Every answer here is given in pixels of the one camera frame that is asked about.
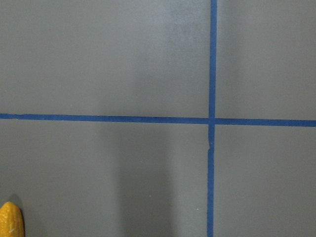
yellow object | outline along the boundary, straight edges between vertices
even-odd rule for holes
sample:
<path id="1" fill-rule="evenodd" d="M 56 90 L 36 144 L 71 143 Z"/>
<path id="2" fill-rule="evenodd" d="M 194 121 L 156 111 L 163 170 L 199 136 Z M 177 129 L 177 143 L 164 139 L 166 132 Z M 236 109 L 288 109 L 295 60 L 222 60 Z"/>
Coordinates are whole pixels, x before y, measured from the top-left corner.
<path id="1" fill-rule="evenodd" d="M 0 208 L 0 237 L 24 237 L 22 213 L 9 201 Z"/>

blue tape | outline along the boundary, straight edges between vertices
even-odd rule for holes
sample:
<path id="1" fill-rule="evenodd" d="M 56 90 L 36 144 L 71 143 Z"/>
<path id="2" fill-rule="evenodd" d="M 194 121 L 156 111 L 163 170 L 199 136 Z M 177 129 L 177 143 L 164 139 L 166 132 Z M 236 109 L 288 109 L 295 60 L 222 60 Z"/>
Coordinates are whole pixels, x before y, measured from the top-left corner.
<path id="1" fill-rule="evenodd" d="M 207 118 L 177 118 L 177 117 L 0 114 L 0 119 L 208 124 Z"/>
<path id="2" fill-rule="evenodd" d="M 214 233 L 214 150 L 215 150 L 215 85 L 216 85 L 217 0 L 211 0 L 208 161 L 207 161 L 207 236 Z"/>
<path id="3" fill-rule="evenodd" d="M 254 126 L 316 127 L 316 120 L 216 118 L 215 119 L 215 124 L 221 124 L 221 125 L 254 125 Z"/>

gray surface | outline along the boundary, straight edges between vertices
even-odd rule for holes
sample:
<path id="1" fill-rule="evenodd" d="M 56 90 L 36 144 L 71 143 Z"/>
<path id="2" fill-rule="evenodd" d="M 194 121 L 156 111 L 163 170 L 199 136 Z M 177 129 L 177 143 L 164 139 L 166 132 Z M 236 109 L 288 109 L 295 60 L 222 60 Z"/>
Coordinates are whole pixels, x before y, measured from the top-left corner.
<path id="1" fill-rule="evenodd" d="M 0 128 L 0 200 L 22 207 L 27 236 L 206 236 L 206 125 Z"/>
<path id="2" fill-rule="evenodd" d="M 209 6 L 0 1 L 1 112 L 206 117 Z"/>
<path id="3" fill-rule="evenodd" d="M 316 119 L 316 1 L 219 0 L 216 116 Z"/>
<path id="4" fill-rule="evenodd" d="M 316 128 L 216 126 L 215 237 L 316 236 Z"/>

horizontal blue line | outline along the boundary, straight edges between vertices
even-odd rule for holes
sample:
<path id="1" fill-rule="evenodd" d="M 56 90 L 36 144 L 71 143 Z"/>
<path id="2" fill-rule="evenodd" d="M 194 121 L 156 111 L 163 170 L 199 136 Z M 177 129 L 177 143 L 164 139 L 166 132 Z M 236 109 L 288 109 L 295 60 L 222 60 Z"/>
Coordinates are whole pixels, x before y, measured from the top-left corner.
<path id="1" fill-rule="evenodd" d="M 215 124 L 221 124 L 221 125 L 316 127 L 316 120 L 216 118 L 215 119 Z"/>
<path id="2" fill-rule="evenodd" d="M 0 114 L 0 119 L 208 124 L 208 118 L 177 118 L 177 117 Z"/>

vertical blue line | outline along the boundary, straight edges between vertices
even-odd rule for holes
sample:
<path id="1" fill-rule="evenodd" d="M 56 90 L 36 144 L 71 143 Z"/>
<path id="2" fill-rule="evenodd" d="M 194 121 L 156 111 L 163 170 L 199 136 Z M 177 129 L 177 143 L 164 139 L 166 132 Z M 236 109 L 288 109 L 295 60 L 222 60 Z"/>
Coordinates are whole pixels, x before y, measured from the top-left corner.
<path id="1" fill-rule="evenodd" d="M 207 236 L 214 234 L 214 142 L 215 142 L 215 83 L 216 83 L 217 0 L 211 0 L 209 111 L 208 111 L 208 175 L 207 175 Z"/>

